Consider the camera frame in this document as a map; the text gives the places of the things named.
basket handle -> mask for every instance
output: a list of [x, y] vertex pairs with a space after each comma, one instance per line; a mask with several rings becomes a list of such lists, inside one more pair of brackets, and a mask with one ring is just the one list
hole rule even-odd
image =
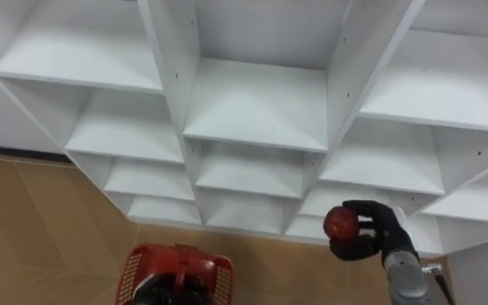
[[190, 253], [195, 251], [197, 247], [176, 244], [176, 248], [178, 248], [178, 251], [180, 253], [180, 267], [178, 268], [178, 272], [176, 273], [175, 291], [182, 291], [182, 288], [184, 287], [184, 279], [186, 278], [187, 266], [189, 265], [188, 258], [190, 256]]

white shelving unit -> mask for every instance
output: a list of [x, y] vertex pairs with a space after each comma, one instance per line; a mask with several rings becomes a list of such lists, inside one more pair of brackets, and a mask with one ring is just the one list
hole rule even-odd
[[326, 244], [368, 199], [423, 256], [488, 242], [488, 28], [302, 3], [205, 26], [193, 0], [0, 0], [0, 87], [135, 222]]

wooden floor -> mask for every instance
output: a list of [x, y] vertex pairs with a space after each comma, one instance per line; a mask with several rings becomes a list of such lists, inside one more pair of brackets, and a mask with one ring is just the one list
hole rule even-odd
[[229, 256], [234, 304], [390, 304], [379, 258], [343, 263], [327, 247], [136, 225], [72, 166], [0, 158], [1, 305], [113, 304], [125, 256], [144, 241]]

metal robot arm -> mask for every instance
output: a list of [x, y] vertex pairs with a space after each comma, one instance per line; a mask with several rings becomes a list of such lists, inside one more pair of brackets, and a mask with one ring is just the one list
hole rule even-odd
[[410, 252], [390, 253], [384, 261], [393, 305], [436, 305], [419, 261]]

black robotic glove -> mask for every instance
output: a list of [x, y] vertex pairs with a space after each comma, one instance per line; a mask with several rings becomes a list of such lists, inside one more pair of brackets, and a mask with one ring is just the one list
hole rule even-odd
[[390, 253], [405, 251], [419, 260], [412, 239], [398, 223], [392, 208], [373, 200], [349, 200], [342, 206], [354, 210], [358, 216], [371, 218], [372, 221], [359, 221], [359, 229], [374, 230], [375, 234], [361, 234], [350, 241], [331, 239], [330, 250], [339, 259], [355, 261], [381, 252], [381, 262], [384, 263]]

